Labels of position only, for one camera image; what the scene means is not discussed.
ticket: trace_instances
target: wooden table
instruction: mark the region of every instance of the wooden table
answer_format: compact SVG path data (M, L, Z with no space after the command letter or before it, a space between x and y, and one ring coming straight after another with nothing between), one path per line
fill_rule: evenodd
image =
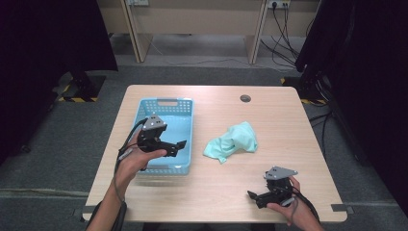
M251 101L240 100L249 95ZM146 222L286 222L269 209L258 209L246 191L266 193L265 171L272 166L298 171L302 193L321 221L340 222L346 212L323 160L312 127L295 89L283 87L130 86L126 91L87 206L102 200L114 173L117 150L125 141L144 97L194 100L191 169L187 176L137 175L126 193L126 220ZM208 141L247 121L258 141L255 153L232 154L221 165L203 156ZM84 212L89 219L90 213Z

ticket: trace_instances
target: power strip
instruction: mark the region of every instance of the power strip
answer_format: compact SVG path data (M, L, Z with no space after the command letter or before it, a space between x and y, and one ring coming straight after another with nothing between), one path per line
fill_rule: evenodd
M276 3L276 9L288 9L289 5L291 4L291 0L269 0L269 9L273 9L273 3Z

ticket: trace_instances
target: basket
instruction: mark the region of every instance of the basket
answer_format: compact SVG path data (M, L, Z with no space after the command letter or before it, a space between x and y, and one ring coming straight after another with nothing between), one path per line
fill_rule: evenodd
M191 163L193 101L188 98L143 98L140 101L134 125L152 114L167 124L160 139L177 143L187 141L176 157L161 157L149 161L144 175L187 175Z

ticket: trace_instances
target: crumpled towel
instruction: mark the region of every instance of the crumpled towel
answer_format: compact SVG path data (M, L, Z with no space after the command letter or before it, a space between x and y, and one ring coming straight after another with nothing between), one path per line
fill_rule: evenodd
M208 142L204 155L210 158L219 159L223 164L227 157L238 149L244 149L247 152L255 152L258 147L255 132L248 122L243 122L228 128L227 133L219 138Z

